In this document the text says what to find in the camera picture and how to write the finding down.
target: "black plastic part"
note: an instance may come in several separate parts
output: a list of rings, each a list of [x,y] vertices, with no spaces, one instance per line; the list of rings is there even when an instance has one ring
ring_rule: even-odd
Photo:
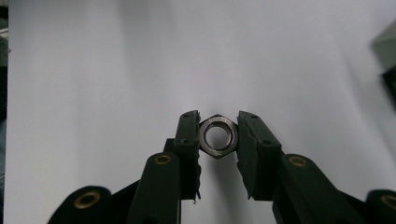
[[[163,152],[175,153],[175,138],[167,138],[165,146],[163,147]]]
[[[0,120],[7,118],[7,67],[0,67]]]
[[[396,109],[396,65],[389,69],[384,75],[382,75],[384,80],[384,86],[387,89],[390,100]]]
[[[396,223],[396,192],[387,189],[372,190],[367,195],[367,206],[378,224]]]
[[[274,197],[273,212],[277,224],[301,224],[288,194],[280,185]]]
[[[180,158],[181,199],[195,200],[199,196],[201,166],[199,159],[199,120],[197,110],[180,116],[175,138],[175,153]]]
[[[111,195],[108,207],[111,221],[108,223],[125,224],[138,185],[139,180]]]
[[[262,119],[240,111],[238,116],[238,169],[247,196],[256,201],[272,201],[276,191],[276,170],[284,153],[282,146]]]
[[[180,219],[179,159],[158,153],[146,163],[126,224],[177,224]]]
[[[278,174],[301,223],[365,223],[308,158],[294,154],[283,156]]]
[[[76,201],[82,195],[95,192],[100,195],[99,201],[86,208],[77,208]],[[102,187],[85,187],[70,194],[49,220],[49,224],[105,224],[109,223],[107,212],[110,191]],[[92,198],[87,195],[81,203],[89,204]]]

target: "white surface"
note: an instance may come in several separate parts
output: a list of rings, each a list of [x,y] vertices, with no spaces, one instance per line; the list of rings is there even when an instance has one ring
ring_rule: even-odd
[[[12,1],[5,223],[45,223],[87,185],[140,178],[180,114],[260,116],[360,199],[396,189],[395,111],[373,39],[396,1]],[[234,156],[201,153],[182,223],[275,223]]]

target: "brass insert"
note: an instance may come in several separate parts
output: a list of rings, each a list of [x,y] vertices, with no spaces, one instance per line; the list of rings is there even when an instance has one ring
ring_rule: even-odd
[[[97,190],[88,191],[75,199],[75,207],[85,209],[93,206],[100,200],[100,193]]]
[[[307,165],[306,160],[304,160],[303,158],[298,157],[298,156],[290,157],[289,162],[291,162],[293,165],[296,165],[296,166],[306,166]]]
[[[165,165],[165,164],[171,162],[171,160],[172,160],[172,158],[167,155],[161,155],[154,159],[155,163],[157,163],[159,165]]]
[[[387,206],[391,207],[393,210],[396,210],[396,196],[384,195],[381,197],[381,201]]]

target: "screw hole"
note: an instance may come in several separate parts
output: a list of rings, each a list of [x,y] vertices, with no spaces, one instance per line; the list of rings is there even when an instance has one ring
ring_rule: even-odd
[[[78,209],[85,209],[98,203],[100,193],[97,190],[88,191],[75,199],[74,206]]]

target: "gray object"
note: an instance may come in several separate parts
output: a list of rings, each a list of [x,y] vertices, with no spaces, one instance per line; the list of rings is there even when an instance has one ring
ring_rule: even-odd
[[[223,148],[214,148],[207,143],[207,131],[214,127],[220,127],[228,134],[227,145]],[[227,156],[235,150],[236,144],[238,143],[238,132],[232,121],[221,115],[216,115],[215,117],[206,120],[202,125],[199,132],[199,143],[201,144],[201,148],[204,152],[215,159],[219,159]]]

